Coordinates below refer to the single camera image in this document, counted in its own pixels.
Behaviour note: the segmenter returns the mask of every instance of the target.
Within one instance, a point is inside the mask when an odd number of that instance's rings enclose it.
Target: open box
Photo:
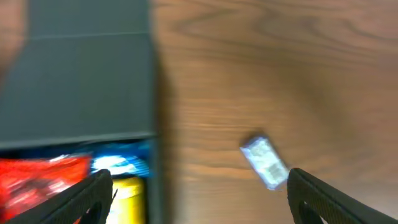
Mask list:
[[[149,3],[29,1],[0,92],[0,151],[151,141],[148,223],[163,222]]]

